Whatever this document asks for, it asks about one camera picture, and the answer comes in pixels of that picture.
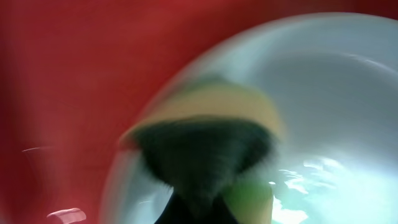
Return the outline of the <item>green yellow sponge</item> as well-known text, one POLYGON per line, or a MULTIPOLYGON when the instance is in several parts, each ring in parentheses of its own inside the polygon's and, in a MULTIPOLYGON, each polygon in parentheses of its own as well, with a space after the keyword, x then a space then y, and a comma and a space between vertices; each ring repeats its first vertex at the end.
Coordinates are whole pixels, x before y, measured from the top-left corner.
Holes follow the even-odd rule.
POLYGON ((269 97, 226 80, 174 90, 120 139, 172 188, 158 223, 270 223, 271 188, 252 171, 269 162, 282 122, 269 97))

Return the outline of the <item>light blue plate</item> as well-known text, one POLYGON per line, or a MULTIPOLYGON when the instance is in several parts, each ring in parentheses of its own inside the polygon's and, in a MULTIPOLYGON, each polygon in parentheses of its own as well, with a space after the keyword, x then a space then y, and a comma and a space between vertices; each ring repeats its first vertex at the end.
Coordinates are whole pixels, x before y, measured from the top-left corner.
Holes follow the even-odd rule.
POLYGON ((225 192, 238 223, 397 222, 397 21, 288 17, 191 63, 147 106, 197 84, 265 93, 282 118, 273 162, 225 192))

